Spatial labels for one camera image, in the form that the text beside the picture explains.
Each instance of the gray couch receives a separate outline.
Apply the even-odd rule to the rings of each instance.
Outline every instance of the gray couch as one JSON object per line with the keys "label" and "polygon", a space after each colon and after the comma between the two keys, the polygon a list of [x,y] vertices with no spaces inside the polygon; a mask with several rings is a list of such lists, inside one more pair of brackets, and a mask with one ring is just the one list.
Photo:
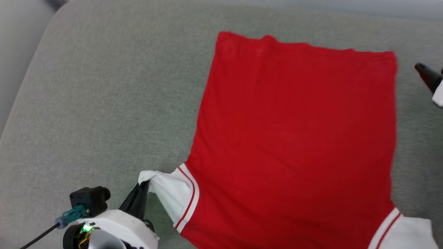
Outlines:
{"label": "gray couch", "polygon": [[[443,247],[443,110],[413,66],[443,66],[443,25],[196,0],[75,0],[40,42],[0,140],[0,248],[18,248],[70,208],[69,193],[111,190],[118,208],[141,170],[186,160],[219,31],[337,49],[395,51],[392,199],[429,218]],[[159,248],[192,248],[154,195]],[[32,248],[61,248],[64,230]]]}

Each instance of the blue connector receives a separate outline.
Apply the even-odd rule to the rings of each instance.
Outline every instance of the blue connector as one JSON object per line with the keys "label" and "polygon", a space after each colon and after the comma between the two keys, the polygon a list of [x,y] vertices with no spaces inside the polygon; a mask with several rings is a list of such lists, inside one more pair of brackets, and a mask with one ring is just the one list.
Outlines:
{"label": "blue connector", "polygon": [[85,207],[83,205],[76,206],[75,208],[63,213],[62,216],[55,220],[55,223],[60,223],[58,229],[63,229],[69,225],[69,223],[74,222],[80,218],[87,215]]}

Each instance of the green led light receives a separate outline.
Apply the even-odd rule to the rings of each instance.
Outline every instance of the green led light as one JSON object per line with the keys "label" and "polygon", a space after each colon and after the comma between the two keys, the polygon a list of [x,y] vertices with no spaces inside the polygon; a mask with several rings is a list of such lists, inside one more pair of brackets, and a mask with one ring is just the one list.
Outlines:
{"label": "green led light", "polygon": [[82,229],[83,229],[83,231],[88,232],[89,230],[93,229],[93,227],[91,227],[90,225],[85,224]]}

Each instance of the red stripe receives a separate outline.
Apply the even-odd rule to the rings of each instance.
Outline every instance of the red stripe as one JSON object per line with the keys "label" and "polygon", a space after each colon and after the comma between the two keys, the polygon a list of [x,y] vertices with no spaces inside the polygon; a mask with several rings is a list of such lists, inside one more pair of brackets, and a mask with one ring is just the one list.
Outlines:
{"label": "red stripe", "polygon": [[190,208],[190,206],[191,206],[191,203],[192,203],[192,201],[194,200],[194,194],[195,194],[195,186],[194,186],[194,183],[193,183],[192,180],[189,178],[189,176],[187,176],[187,175],[185,174],[185,172],[183,172],[183,170],[182,170],[180,167],[179,167],[179,170],[180,170],[180,171],[185,175],[185,177],[188,178],[189,181],[192,183],[192,196],[191,196],[191,200],[189,201],[188,208],[186,208],[185,213],[183,214],[183,216],[181,217],[181,219],[179,220],[179,222],[177,222],[177,225],[175,226],[175,229],[177,229],[177,227],[179,227],[180,223],[182,222],[182,220],[185,218],[186,214],[188,213],[189,208]]}
{"label": "red stripe", "polygon": [[385,238],[386,234],[389,232],[389,229],[391,229],[391,226],[394,225],[395,221],[397,221],[397,219],[400,217],[400,215],[401,215],[401,213],[397,214],[397,216],[391,221],[391,224],[389,224],[388,228],[385,230],[385,233],[380,238],[380,241],[378,242],[378,245],[377,245],[377,247],[375,249],[379,249],[380,248],[381,242]]}

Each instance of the gray fabric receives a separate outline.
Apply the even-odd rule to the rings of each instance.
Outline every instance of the gray fabric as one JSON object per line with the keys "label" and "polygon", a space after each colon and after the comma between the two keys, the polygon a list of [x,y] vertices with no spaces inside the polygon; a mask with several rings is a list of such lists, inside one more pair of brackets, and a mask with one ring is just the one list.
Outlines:
{"label": "gray fabric", "polygon": [[[395,51],[392,198],[405,215],[432,219],[443,245],[443,111],[413,69],[417,61],[443,66],[441,23],[194,0],[77,0],[56,13],[0,140],[0,242],[33,239],[81,187],[108,187],[109,207],[117,208],[141,170],[172,171],[185,161],[222,30]],[[146,218],[159,248],[192,248],[155,196]],[[63,232],[33,248],[61,248]]]}

